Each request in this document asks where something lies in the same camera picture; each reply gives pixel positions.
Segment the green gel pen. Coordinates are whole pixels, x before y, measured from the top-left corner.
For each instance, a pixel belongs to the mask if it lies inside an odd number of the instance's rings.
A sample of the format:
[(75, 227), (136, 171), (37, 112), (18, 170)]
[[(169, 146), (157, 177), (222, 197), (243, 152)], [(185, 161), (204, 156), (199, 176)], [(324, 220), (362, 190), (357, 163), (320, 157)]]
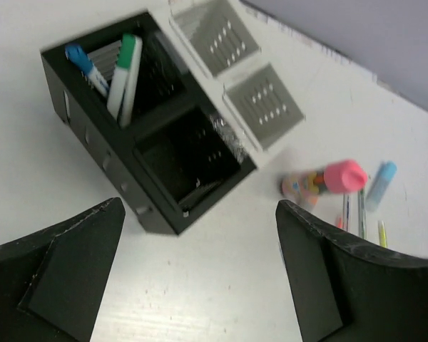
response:
[(362, 239), (366, 239), (367, 238), (367, 219), (366, 219), (365, 190), (364, 189), (361, 189), (358, 192), (357, 204), (358, 204), (359, 235)]

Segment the yellow gel pen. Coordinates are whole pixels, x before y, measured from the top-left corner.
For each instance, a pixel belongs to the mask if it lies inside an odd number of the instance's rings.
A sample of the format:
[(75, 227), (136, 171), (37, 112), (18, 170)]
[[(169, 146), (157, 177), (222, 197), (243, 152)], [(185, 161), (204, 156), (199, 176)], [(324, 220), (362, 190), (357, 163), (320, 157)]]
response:
[(378, 228), (379, 245), (381, 247), (387, 248), (388, 247), (387, 233), (386, 233), (384, 222), (382, 220), (378, 221), (377, 228)]

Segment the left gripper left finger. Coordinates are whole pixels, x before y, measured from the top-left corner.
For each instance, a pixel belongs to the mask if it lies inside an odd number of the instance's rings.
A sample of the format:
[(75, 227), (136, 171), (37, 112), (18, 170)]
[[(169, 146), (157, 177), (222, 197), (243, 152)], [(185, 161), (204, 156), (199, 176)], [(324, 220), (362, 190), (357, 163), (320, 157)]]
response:
[(90, 341), (124, 219), (110, 198), (0, 245), (0, 341)]

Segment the green-capped white marker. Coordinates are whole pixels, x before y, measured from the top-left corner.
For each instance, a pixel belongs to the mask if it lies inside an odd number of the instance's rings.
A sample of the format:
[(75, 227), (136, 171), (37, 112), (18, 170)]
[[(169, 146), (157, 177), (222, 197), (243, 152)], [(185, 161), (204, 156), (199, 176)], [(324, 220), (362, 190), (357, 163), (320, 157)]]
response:
[(121, 128), (131, 123), (143, 50), (142, 39), (124, 34), (108, 94), (107, 109)]

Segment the blue-capped white marker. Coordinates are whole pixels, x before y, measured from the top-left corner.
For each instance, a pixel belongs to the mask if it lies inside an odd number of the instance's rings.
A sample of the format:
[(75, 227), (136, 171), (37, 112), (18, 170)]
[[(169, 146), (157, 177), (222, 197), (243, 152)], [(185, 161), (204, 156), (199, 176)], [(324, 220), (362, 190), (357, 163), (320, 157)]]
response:
[(93, 61), (84, 52), (78, 44), (69, 44), (65, 46), (65, 54), (68, 60), (72, 62), (82, 74), (87, 78), (88, 82), (104, 97), (108, 97), (109, 85)]

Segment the red-capped white marker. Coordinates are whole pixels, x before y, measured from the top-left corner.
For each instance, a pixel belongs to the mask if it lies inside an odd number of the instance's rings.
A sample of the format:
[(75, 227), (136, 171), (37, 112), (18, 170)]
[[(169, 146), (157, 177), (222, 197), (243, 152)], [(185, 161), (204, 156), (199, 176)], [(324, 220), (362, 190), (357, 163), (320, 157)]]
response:
[(342, 228), (348, 232), (350, 225), (350, 195), (343, 195)]

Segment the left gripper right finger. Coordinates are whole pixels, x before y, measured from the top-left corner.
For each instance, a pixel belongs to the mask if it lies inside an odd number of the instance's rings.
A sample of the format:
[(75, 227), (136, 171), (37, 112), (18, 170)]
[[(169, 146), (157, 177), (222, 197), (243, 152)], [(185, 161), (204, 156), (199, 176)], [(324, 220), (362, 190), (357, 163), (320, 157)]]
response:
[(380, 247), (288, 200), (275, 217), (304, 341), (428, 341), (428, 259)]

